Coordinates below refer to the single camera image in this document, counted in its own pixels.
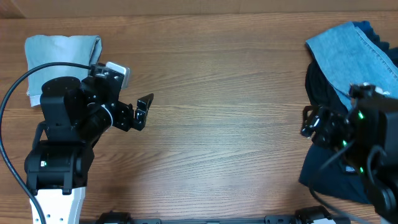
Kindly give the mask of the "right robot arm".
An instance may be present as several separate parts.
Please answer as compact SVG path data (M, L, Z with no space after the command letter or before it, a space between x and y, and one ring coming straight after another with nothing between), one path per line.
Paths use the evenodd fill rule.
M342 157L361 178L375 212L388 223L397 223L397 99L378 86L351 85L354 106L339 114L326 106L303 109L302 136L334 154L310 179L308 188L315 200L350 220L361 219L321 199L315 181L324 170Z

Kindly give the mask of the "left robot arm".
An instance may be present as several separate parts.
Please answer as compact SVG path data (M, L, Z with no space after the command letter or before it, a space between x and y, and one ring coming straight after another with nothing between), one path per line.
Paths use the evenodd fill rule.
M128 76L127 68L108 62L92 65L82 80L58 77L42 85L44 121L24 164L27 188L37 201L34 223L79 223L101 135L111 127L144 129L154 96L143 96L136 105L120 102Z

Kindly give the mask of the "dark navy garment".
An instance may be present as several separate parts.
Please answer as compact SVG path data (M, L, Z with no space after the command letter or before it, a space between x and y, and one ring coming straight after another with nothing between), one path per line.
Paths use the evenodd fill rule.
M305 89L310 104L327 106L341 114L346 114L352 106L348 110L340 102L313 55L312 57L313 61L309 64L305 77ZM315 172L332 154L330 150L312 144L304 160L298 181L308 186ZM324 195L369 204L361 180L353 171L353 168L343 164L342 160L336 161L326 168L324 173L315 181L313 188Z

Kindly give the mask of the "medium blue ripped jeans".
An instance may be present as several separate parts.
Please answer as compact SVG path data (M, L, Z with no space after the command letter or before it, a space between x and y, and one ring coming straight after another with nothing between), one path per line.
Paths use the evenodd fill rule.
M368 21L336 26L306 44L346 109L351 84L376 85L397 98L397 48L380 41Z

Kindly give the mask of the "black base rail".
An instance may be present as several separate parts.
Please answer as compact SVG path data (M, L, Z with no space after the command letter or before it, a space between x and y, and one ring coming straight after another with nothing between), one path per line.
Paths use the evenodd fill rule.
M83 224L94 224L96 220L80 220ZM304 223L299 221L295 215L266 215L261 218L208 218L208 219L185 219L185 220L161 220L159 218L132 219L134 224L289 224ZM345 217L322 218L311 223L336 223L349 224L351 220Z

